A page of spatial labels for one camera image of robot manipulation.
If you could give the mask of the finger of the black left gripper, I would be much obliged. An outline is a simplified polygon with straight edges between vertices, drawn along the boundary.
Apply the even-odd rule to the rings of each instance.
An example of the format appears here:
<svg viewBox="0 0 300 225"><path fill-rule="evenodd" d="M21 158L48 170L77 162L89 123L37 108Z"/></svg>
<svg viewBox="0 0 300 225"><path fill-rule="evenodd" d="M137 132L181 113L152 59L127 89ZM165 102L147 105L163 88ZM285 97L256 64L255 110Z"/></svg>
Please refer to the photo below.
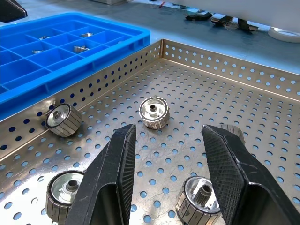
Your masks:
<svg viewBox="0 0 300 225"><path fill-rule="evenodd" d="M10 23L27 16L27 11L16 0L0 0L0 22Z"/></svg>

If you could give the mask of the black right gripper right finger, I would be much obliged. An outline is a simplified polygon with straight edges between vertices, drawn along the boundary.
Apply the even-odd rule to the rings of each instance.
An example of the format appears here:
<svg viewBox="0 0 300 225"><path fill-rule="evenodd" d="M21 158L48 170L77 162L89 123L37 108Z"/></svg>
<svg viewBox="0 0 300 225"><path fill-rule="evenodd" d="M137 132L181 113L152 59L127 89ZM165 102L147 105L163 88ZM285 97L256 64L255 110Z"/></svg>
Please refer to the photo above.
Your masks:
<svg viewBox="0 0 300 225"><path fill-rule="evenodd" d="M300 225L300 213L239 137L203 125L210 180L226 225Z"/></svg>

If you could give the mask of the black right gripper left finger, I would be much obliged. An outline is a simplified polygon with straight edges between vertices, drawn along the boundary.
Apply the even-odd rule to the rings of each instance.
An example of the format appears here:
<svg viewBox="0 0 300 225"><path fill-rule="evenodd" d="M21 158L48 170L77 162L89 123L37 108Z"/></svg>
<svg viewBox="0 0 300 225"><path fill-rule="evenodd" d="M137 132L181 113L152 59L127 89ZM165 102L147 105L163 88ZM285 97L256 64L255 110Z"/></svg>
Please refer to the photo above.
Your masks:
<svg viewBox="0 0 300 225"><path fill-rule="evenodd" d="M87 168L65 225L129 225L136 126L115 130Z"/></svg>

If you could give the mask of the blue compartment tray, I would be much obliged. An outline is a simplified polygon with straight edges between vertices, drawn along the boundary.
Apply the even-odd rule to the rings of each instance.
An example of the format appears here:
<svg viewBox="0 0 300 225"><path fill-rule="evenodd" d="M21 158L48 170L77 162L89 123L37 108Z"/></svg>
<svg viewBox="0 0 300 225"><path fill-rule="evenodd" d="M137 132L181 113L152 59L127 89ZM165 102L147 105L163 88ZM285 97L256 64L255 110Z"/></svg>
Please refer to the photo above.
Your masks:
<svg viewBox="0 0 300 225"><path fill-rule="evenodd" d="M87 32L93 35L80 37ZM0 120L149 44L147 29L81 13L0 27ZM76 54L74 45L89 50Z"/></svg>

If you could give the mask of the perforated metal tray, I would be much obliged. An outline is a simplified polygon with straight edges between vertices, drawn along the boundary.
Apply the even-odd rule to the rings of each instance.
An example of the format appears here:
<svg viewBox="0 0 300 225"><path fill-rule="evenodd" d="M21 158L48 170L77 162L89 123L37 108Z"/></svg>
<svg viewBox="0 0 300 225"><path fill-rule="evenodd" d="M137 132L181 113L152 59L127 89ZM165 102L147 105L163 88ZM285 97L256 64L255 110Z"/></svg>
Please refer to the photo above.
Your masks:
<svg viewBox="0 0 300 225"><path fill-rule="evenodd" d="M209 176L203 124L232 124L248 151L274 176L300 212L300 83L287 73L161 40L0 122L0 225L56 225L46 188L58 173L85 171L127 124L137 129L130 225L180 225L183 181ZM167 125L150 129L141 102L163 98ZM60 137L45 126L67 103L82 115Z"/></svg>

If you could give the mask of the white tape roll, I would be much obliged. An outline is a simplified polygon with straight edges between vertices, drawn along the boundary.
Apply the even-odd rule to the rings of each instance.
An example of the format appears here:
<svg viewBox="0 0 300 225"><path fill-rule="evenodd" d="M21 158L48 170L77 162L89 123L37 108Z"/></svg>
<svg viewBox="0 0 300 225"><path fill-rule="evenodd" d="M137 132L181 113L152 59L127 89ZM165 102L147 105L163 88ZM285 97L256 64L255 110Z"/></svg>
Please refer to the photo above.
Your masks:
<svg viewBox="0 0 300 225"><path fill-rule="evenodd" d="M297 32L270 27L268 35L280 41L289 43L300 43L300 33Z"/></svg>

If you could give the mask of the black curved scrap piece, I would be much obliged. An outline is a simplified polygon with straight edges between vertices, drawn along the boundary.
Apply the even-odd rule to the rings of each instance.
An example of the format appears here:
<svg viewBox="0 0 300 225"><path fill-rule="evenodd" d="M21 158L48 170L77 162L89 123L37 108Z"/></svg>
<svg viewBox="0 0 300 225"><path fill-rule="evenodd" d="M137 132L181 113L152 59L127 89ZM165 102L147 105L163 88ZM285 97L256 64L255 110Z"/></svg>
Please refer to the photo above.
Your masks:
<svg viewBox="0 0 300 225"><path fill-rule="evenodd" d="M188 14L184 14L185 19L188 21L206 21L209 20L213 14L210 12L206 12L205 14L192 14L192 15L188 15Z"/></svg>

